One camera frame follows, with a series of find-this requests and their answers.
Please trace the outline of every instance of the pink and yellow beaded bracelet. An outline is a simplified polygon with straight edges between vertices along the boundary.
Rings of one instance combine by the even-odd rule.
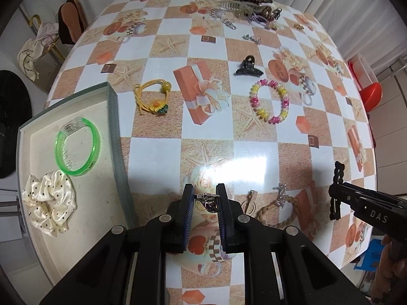
[[[278,116],[270,117],[270,114],[264,110],[258,101],[257,92],[261,86],[270,86],[274,88],[281,97],[281,112]],[[276,81],[271,80],[268,82],[266,79],[259,80],[252,86],[250,91],[250,103],[252,104],[253,109],[256,111],[256,114],[260,116],[264,121],[267,121],[269,124],[279,124],[287,118],[288,115],[288,106],[290,105],[290,100],[286,89],[279,85]]]

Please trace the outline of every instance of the white tray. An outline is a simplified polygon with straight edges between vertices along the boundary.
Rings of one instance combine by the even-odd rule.
[[[94,167],[82,176],[71,177],[77,209],[68,219],[69,230],[57,237],[43,234],[31,226],[26,206],[21,202],[33,247],[53,285],[113,226],[136,225],[120,149],[117,95],[107,82],[59,101],[20,127],[17,159],[20,201],[30,174],[41,179],[45,173],[59,169],[54,157],[56,135],[62,125],[75,117],[84,117],[96,126],[101,146]],[[76,155],[89,155],[91,145],[87,141],[91,143],[91,136],[84,136],[75,148]]]

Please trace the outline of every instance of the cream polka dot scrunchie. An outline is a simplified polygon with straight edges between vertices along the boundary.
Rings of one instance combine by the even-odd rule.
[[[58,170],[42,180],[30,175],[22,200],[28,207],[28,220],[41,232],[56,237],[68,230],[67,220],[76,209],[75,190],[68,175]]]

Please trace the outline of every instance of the green bracelet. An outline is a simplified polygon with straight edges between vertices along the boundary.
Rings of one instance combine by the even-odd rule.
[[[82,127],[89,127],[92,132],[93,137],[93,144],[92,150],[90,152],[89,158],[86,163],[77,169],[76,171],[72,171],[66,166],[64,161],[64,154],[62,147],[64,146],[66,138],[75,133],[77,130],[80,130]],[[99,132],[96,129],[95,125],[92,124],[89,120],[83,117],[76,117],[75,119],[71,120],[69,123],[65,124],[60,128],[58,135],[56,136],[55,141],[55,159],[56,163],[58,164],[61,171],[68,175],[72,176],[79,176],[89,172],[92,167],[95,165],[100,152],[100,136]]]

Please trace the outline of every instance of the white wall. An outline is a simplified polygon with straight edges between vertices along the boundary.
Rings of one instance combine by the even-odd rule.
[[[400,62],[391,67],[396,70]],[[380,78],[390,74],[388,69]],[[383,98],[370,112],[370,125],[376,140],[378,190],[391,195],[407,193],[407,72],[401,71],[381,83]]]

